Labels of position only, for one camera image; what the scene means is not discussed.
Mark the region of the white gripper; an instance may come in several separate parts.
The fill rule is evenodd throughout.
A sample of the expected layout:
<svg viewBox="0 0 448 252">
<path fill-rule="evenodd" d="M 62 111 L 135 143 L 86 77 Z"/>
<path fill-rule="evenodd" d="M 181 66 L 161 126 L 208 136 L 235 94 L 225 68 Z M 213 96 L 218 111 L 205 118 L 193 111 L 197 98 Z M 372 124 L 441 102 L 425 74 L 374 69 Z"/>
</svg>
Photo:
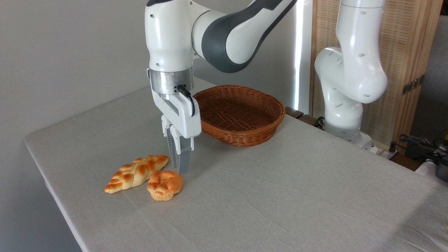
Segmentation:
<svg viewBox="0 0 448 252">
<path fill-rule="evenodd" d="M 195 149 L 194 137 L 202 132 L 200 109 L 192 96 L 168 95 L 163 99 L 152 91 L 155 105 L 163 113 L 161 117 L 163 135 L 167 138 L 171 161 L 178 174 L 189 170 L 191 152 Z"/>
</svg>

